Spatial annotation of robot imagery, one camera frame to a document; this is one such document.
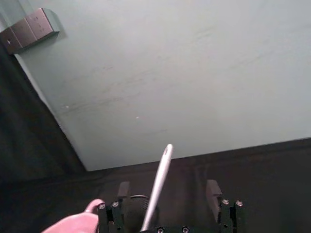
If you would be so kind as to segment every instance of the black fabric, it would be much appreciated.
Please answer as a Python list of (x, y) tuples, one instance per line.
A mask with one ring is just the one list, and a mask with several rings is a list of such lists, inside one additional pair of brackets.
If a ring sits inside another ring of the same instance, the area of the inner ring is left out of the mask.
[(0, 182), (85, 168), (14, 56), (0, 44)]
[[(200, 155), (172, 161), (159, 199), (159, 223), (211, 227), (207, 179), (225, 197), (243, 201), (249, 233), (310, 232), (311, 139)], [(41, 232), (82, 212), (96, 198), (112, 202), (122, 181), (149, 195), (158, 163), (2, 186), (0, 232)]]

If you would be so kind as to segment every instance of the black cloth backdrop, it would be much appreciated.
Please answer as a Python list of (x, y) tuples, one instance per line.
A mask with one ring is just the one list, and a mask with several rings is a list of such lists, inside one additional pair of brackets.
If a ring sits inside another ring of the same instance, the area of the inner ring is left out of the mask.
[[(311, 139), (172, 160), (159, 198), (159, 224), (215, 228), (207, 179), (242, 200), (248, 233), (309, 233)], [(158, 163), (118, 167), (0, 187), (0, 232), (39, 233), (82, 212), (96, 198), (115, 200), (123, 181), (149, 195)]]
[(17, 59), (0, 44), (0, 183), (83, 171)]

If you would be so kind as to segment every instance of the black surface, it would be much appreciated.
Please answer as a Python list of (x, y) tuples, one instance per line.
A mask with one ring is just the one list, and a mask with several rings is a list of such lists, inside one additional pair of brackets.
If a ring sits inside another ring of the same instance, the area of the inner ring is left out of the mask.
[(85, 171), (14, 56), (0, 44), (0, 183)]
[[(241, 199), (249, 233), (310, 232), (311, 140), (200, 155), (172, 161), (159, 200), (161, 225), (215, 228), (207, 179), (225, 197)], [(110, 203), (122, 181), (149, 195), (158, 163), (2, 186), (0, 232), (40, 232), (82, 212), (95, 198)]]

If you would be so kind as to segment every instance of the screw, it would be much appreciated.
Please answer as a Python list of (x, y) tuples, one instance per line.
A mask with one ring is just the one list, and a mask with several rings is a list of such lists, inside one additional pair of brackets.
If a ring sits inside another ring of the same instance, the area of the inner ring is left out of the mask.
[(241, 202), (240, 200), (237, 200), (235, 203), (237, 206), (243, 206), (243, 202)]
[(163, 229), (162, 227), (159, 227), (159, 228), (157, 229), (157, 233), (164, 233), (164, 229)]
[(119, 203), (118, 203), (117, 201), (115, 201), (115, 202), (112, 203), (112, 206), (113, 206), (113, 207), (117, 207), (118, 205), (119, 205)]
[(189, 233), (189, 228), (188, 227), (183, 227), (182, 232), (183, 233)]
[(223, 199), (222, 203), (225, 204), (225, 205), (229, 205), (229, 201), (226, 200), (226, 199)]
[(105, 203), (100, 203), (100, 204), (98, 205), (98, 208), (101, 209), (101, 210), (102, 210), (103, 208), (105, 208)]

